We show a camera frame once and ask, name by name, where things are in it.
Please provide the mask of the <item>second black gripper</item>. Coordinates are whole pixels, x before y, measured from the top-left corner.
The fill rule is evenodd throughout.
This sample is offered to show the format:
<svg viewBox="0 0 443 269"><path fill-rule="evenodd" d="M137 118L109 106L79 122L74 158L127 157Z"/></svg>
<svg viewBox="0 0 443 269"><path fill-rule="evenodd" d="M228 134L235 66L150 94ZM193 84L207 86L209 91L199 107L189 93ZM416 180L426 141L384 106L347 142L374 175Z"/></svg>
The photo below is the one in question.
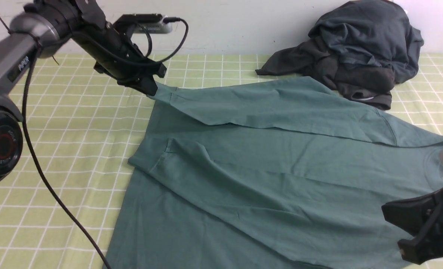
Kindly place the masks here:
<svg viewBox="0 0 443 269"><path fill-rule="evenodd" d="M443 188L421 197L390 201L381 209L387 222L415 236L397 242L402 259L421 265L443 258ZM423 225L427 231L416 236Z"/></svg>

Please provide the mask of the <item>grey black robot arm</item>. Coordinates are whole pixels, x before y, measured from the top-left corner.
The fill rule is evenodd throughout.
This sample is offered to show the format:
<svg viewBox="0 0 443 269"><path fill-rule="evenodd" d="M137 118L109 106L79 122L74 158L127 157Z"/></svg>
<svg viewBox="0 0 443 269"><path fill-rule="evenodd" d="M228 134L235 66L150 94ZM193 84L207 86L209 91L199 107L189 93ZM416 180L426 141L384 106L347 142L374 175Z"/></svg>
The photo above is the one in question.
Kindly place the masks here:
<svg viewBox="0 0 443 269"><path fill-rule="evenodd" d="M189 90L156 83L94 0L35 1L0 41L0 181L23 150L8 98L73 38L155 100L107 269L400 269L443 257L443 136L310 77Z"/></svg>

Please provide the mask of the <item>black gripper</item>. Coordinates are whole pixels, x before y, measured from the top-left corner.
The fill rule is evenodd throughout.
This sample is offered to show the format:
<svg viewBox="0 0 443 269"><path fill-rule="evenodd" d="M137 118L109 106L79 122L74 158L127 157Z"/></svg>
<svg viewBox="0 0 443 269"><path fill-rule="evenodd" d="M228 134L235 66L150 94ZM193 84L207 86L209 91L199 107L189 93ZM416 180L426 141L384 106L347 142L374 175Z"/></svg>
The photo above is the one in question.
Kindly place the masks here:
<svg viewBox="0 0 443 269"><path fill-rule="evenodd" d="M153 77L163 78L166 66L148 59L125 32L111 26L95 0L72 0L71 4L78 10L72 39L96 61L95 70L119 85L154 96L158 86Z"/></svg>

